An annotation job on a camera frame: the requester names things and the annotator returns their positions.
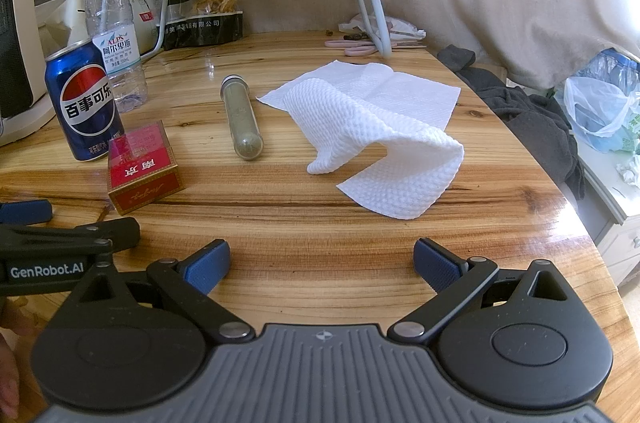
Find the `wood grain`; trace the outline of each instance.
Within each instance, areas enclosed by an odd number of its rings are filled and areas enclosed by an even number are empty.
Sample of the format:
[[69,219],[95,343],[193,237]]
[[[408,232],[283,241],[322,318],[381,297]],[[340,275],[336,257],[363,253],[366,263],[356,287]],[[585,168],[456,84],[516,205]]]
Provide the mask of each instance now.
[[[122,270],[159,257],[184,257],[217,237],[229,241],[232,270],[211,296],[253,324],[363,323],[383,328],[433,292],[412,269],[412,247],[428,236],[461,257],[484,255],[502,267],[553,259],[614,348],[614,368],[598,402],[620,423],[640,409],[638,342],[620,296],[572,207],[482,101],[424,51],[405,50],[395,70],[462,88],[447,133],[465,160],[443,196],[419,219],[399,221],[354,204],[335,185],[385,154],[371,146],[332,174],[311,176],[315,149],[290,117],[254,101],[265,150],[254,162],[234,153],[220,82],[238,73],[252,96],[334,59],[324,34],[265,34],[235,44],[163,53],[145,70],[149,102],[123,117],[131,129],[162,119],[186,190],[132,215],[137,248],[116,256]],[[53,223],[75,226],[117,214],[107,198],[106,161],[76,162],[53,120],[0,149],[0,200],[48,197]],[[26,309],[48,319],[63,295],[30,297]],[[20,421],[42,409],[28,374],[28,342],[18,345],[25,378]]]

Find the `crumpled tissue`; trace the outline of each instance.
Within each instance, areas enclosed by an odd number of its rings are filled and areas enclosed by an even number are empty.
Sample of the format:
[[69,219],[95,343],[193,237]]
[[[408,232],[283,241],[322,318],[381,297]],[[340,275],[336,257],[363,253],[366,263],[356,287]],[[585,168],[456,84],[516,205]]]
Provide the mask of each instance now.
[[626,184],[640,188],[640,156],[634,154],[626,164],[617,164],[616,170]]
[[258,99],[288,112],[318,150],[310,174],[333,172],[372,143],[385,145],[386,157],[337,186],[373,212],[414,219],[462,163],[463,146],[444,133],[459,95],[457,87],[383,64],[335,61]]

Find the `finger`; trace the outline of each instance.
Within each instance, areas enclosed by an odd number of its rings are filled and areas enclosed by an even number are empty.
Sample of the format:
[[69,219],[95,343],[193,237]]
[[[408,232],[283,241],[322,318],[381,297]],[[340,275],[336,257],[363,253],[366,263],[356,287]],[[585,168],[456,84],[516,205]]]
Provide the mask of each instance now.
[[18,366],[15,363],[14,352],[0,335],[0,409],[9,418],[18,417],[20,403],[18,393]]
[[4,303],[4,309],[0,313],[0,327],[11,329],[21,337],[30,337],[35,330],[33,320],[25,316],[20,308],[9,300]]

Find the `plastic water bottle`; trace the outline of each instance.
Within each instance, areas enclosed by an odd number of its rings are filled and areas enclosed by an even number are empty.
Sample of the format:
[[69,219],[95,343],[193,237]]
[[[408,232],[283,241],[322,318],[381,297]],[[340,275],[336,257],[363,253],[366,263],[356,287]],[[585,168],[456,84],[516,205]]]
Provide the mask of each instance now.
[[119,112],[146,101],[145,73],[129,0],[85,0],[86,28],[102,52]]

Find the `pepsi can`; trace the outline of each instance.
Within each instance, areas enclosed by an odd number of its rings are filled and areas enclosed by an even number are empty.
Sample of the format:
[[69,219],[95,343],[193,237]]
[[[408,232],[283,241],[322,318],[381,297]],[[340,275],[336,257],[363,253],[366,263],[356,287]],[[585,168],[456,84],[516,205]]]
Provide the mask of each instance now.
[[124,133],[100,49],[91,38],[46,59],[44,80],[66,140],[78,161],[109,152]]

